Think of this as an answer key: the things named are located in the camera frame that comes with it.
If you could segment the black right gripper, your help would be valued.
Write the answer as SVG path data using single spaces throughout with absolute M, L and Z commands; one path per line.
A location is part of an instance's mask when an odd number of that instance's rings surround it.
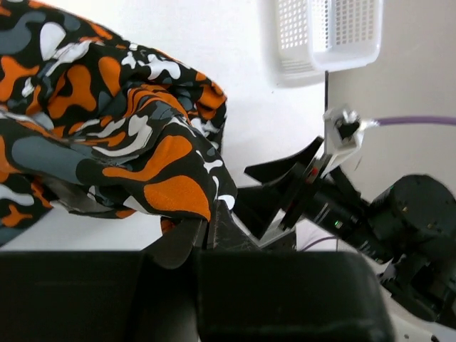
M 285 175 L 296 163 L 310 164 L 295 178 L 296 185 L 238 189 L 234 214 L 255 238 L 266 234 L 281 210 L 285 212 L 279 222 L 283 232 L 304 219 L 327 232 L 350 232 L 360 224 L 360 192 L 340 167 L 326 171 L 330 155 L 313 160 L 322 144 L 323 138 L 317 136 L 292 156 L 245 168 L 245 175 L 263 184 Z

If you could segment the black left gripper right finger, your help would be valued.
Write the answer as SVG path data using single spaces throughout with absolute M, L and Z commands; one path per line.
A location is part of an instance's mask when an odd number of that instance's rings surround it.
M 258 251 L 259 247 L 234 222 L 224 200 L 216 200 L 209 222 L 209 248 L 217 251 Z

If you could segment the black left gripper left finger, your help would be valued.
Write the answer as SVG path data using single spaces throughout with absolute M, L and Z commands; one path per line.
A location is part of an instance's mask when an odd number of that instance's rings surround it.
M 178 269 L 189 258 L 194 248 L 205 245 L 208 222 L 201 219 L 184 219 L 173 230 L 143 249 L 154 264 L 163 269 Z

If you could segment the orange camouflage shorts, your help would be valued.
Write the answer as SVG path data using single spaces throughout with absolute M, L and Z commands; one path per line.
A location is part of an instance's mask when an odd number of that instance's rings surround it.
M 205 74 L 39 1 L 1 3 L 1 243 L 54 207 L 163 232 L 237 189 L 227 98 Z

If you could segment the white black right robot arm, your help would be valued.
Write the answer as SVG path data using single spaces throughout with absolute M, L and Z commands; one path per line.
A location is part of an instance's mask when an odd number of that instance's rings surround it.
M 455 327 L 455 197 L 426 174 L 404 175 L 365 200 L 345 172 L 318 155 L 323 138 L 279 160 L 251 165 L 234 214 L 262 238 L 278 212 L 290 229 L 308 220 L 386 269 L 378 277 L 412 315 Z

